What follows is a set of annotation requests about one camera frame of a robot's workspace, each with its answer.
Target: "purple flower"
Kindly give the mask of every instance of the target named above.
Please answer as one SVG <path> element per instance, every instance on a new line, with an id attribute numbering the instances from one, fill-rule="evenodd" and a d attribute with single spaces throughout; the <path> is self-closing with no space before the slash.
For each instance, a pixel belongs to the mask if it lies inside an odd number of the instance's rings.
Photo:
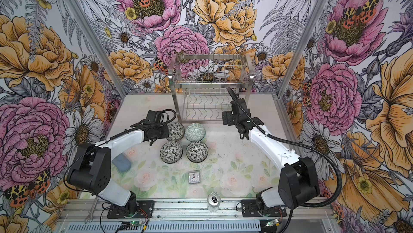
<path id="1" fill-rule="evenodd" d="M 345 232 L 348 233 L 362 233 L 364 232 L 364 225 L 356 217 L 356 214 L 349 208 L 342 206 L 344 212 L 344 226 Z"/>
<path id="2" fill-rule="evenodd" d="M 179 22 L 180 0 L 150 0 L 150 5 L 142 7 L 133 0 L 116 0 L 118 9 L 125 12 L 125 20 L 132 23 L 132 33 L 145 35 L 163 30 Z"/>
<path id="3" fill-rule="evenodd" d="M 26 97 L 0 106 L 0 186 L 3 191 L 33 182 L 46 169 L 57 175 L 66 163 L 69 120 L 55 104 Z"/>
<path id="4" fill-rule="evenodd" d="M 357 77 L 345 64 L 323 64 L 312 79 L 309 121 L 317 120 L 328 127 L 331 135 L 340 135 L 353 124 L 361 109 Z"/>
<path id="5" fill-rule="evenodd" d="M 162 36 L 155 39 L 154 44 L 158 50 L 158 58 L 168 67 L 173 54 L 209 54 L 208 42 L 204 36 L 181 25 L 168 28 Z M 185 64 L 191 65 L 183 65 L 181 68 L 184 78 L 188 76 L 188 72 L 207 65 L 208 60 L 186 60 Z"/>
<path id="6" fill-rule="evenodd" d="M 358 9 L 368 0 L 338 0 L 333 12 L 328 15 L 324 36 L 318 41 L 318 50 L 339 62 L 354 66 L 371 55 L 380 45 L 386 33 L 381 33 L 387 8 L 382 9 L 383 0 L 375 7 L 376 13 L 366 23 L 354 22 L 345 28 L 346 8 Z"/>

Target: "dish rack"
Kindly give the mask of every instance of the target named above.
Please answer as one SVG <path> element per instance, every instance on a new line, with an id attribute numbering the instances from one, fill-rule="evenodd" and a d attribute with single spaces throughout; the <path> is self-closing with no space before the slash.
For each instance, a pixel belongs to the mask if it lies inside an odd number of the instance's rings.
<path id="1" fill-rule="evenodd" d="M 248 54 L 175 54 L 168 78 L 180 123 L 222 121 L 222 112 L 231 110 L 228 87 L 246 89 L 248 103 L 254 68 Z M 176 89 L 183 91 L 182 111 Z"/>

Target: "black cable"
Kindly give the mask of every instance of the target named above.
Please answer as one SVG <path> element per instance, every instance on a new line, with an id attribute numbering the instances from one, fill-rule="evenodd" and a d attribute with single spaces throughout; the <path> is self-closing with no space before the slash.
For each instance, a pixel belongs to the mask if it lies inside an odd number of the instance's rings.
<path id="1" fill-rule="evenodd" d="M 290 214 L 288 215 L 288 219 L 287 219 L 287 221 L 285 222 L 285 226 L 284 226 L 284 227 L 282 228 L 282 230 L 281 230 L 280 232 L 278 232 L 278 233 L 284 233 L 284 232 L 286 231 L 288 225 L 290 224 L 291 218 L 292 218 L 292 212 L 293 212 L 293 210 L 290 210 Z"/>
<path id="2" fill-rule="evenodd" d="M 307 202 L 306 202 L 306 203 L 302 204 L 301 206 L 303 206 L 303 207 L 309 207 L 309 208 L 319 208 L 319 207 L 323 207 L 323 206 L 329 205 L 329 204 L 331 204 L 333 201 L 335 201 L 335 200 L 337 199 L 337 197 L 338 197 L 338 196 L 340 195 L 340 193 L 341 193 L 341 188 L 342 188 L 342 185 L 343 185 L 343 181 L 342 181 L 342 178 L 341 178 L 341 172 L 340 172 L 340 170 L 338 169 L 338 166 L 333 162 L 333 160 L 332 160 L 331 158 L 329 158 L 327 155 L 325 155 L 324 153 L 319 152 L 318 150 L 316 150 L 316 149 L 314 149 L 314 148 L 311 148 L 310 146 L 307 146 L 307 145 L 305 145 L 305 144 L 292 142 L 292 141 L 289 141 L 289 140 L 285 140 L 285 139 L 281 139 L 281 138 L 275 137 L 275 136 L 273 136 L 273 135 L 271 135 L 271 134 L 266 134 L 266 131 L 264 131 L 259 125 L 257 125 L 257 124 L 254 122 L 254 120 L 251 118 L 251 116 L 247 113 L 247 111 L 240 105 L 240 103 L 238 102 L 238 99 L 237 99 L 237 96 L 236 96 L 235 92 L 234 92 L 230 87 L 227 88 L 227 90 L 228 90 L 228 93 L 230 94 L 231 98 L 234 100 L 235 104 L 241 109 L 242 112 L 244 112 L 244 114 L 245 114 L 245 115 L 248 117 L 248 119 L 258 128 L 258 130 L 259 130 L 260 132 L 262 132 L 262 133 L 265 134 L 267 137 L 269 137 L 269 138 L 271 138 L 271 139 L 273 139 L 273 140 L 276 140 L 276 141 L 278 141 L 278 142 L 285 143 L 285 144 L 290 144 L 290 145 L 295 145 L 295 146 L 298 146 L 298 147 L 301 147 L 301 148 L 304 148 L 304 149 L 309 149 L 309 150 L 311 150 L 311 151 L 319 154 L 320 156 L 322 156 L 322 157 L 323 157 L 325 160 L 327 160 L 327 162 L 332 166 L 332 168 L 333 168 L 333 170 L 334 170 L 334 172 L 336 173 L 336 176 L 337 176 L 337 188 L 336 188 L 336 191 L 334 192 L 334 194 L 333 194 L 330 198 L 328 198 L 327 200 L 325 200 L 325 201 L 323 201 L 323 202 L 318 202 L 318 203 L 307 203 Z"/>

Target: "clock face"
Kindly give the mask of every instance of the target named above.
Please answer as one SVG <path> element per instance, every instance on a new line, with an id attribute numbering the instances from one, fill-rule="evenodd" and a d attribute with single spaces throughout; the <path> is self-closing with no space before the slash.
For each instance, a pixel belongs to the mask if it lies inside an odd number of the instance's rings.
<path id="1" fill-rule="evenodd" d="M 201 182 L 201 176 L 199 174 L 199 171 L 189 172 L 188 180 L 189 180 L 190 184 L 197 184 L 197 183 Z"/>

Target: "wrench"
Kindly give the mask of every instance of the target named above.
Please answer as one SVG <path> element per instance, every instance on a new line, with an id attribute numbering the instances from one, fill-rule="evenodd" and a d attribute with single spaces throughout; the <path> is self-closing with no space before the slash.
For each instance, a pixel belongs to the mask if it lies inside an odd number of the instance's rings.
<path id="1" fill-rule="evenodd" d="M 85 218 L 85 224 L 88 223 L 88 222 L 92 222 L 92 220 L 93 220 L 93 211 L 95 210 L 95 206 L 96 206 L 98 200 L 99 200 L 99 197 L 96 196 L 95 200 L 93 201 L 92 207 L 90 208 L 89 214 Z"/>

